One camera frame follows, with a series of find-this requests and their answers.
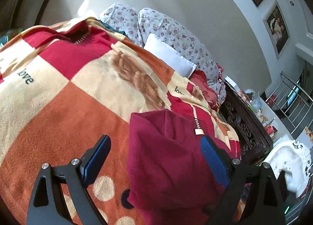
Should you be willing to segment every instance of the checkered blanket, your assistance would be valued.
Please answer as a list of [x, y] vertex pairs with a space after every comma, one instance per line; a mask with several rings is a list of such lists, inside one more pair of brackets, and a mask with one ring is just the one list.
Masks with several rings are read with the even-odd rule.
[[[0, 50], [0, 195], [25, 224], [30, 194], [44, 162], [67, 164], [102, 134], [111, 152], [88, 191], [109, 224], [143, 224], [121, 204], [132, 112], [170, 109], [194, 120], [240, 153], [238, 137], [221, 122], [200, 89], [163, 61], [95, 18], [35, 26]], [[68, 189], [65, 200], [79, 223]]]

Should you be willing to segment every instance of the blue clamp pad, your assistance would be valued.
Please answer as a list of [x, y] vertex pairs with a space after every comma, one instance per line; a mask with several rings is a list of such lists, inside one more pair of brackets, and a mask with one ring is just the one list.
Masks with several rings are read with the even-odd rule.
[[206, 137], [202, 137], [200, 141], [200, 148], [216, 181], [223, 185], [224, 188], [227, 188], [230, 183], [227, 168]]
[[103, 135], [92, 149], [88, 149], [82, 156], [80, 173], [85, 188], [93, 184], [111, 150], [111, 139]]

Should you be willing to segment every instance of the metal screw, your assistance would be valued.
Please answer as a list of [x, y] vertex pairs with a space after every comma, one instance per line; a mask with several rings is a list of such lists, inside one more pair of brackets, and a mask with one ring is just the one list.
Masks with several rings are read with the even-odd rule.
[[46, 169], [47, 167], [49, 167], [49, 163], [44, 163], [44, 164], [42, 164], [42, 166], [41, 166], [43, 169]]
[[234, 159], [232, 159], [232, 163], [234, 165], [239, 165], [240, 164], [240, 159], [234, 158]]
[[263, 162], [263, 167], [265, 167], [266, 169], [269, 169], [271, 165], [267, 162]]
[[76, 165], [76, 164], [78, 164], [79, 163], [79, 159], [77, 159], [77, 158], [75, 158], [75, 159], [73, 159], [72, 161], [71, 161], [71, 164], [72, 165]]

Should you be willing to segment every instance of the white pillow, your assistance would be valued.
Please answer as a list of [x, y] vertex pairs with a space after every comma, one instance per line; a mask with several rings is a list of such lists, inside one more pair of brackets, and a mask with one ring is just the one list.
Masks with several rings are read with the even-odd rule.
[[164, 61], [182, 77], [189, 78], [197, 67], [197, 65], [191, 61], [180, 56], [174, 48], [161, 41], [153, 33], [149, 34], [144, 49]]

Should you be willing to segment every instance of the maroon towel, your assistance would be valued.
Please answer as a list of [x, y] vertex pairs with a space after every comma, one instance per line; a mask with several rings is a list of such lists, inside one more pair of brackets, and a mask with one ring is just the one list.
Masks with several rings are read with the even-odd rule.
[[[147, 225], [203, 225], [223, 192], [200, 150], [193, 122], [170, 110], [133, 113], [129, 124], [128, 201]], [[232, 157], [225, 143], [211, 138]]]

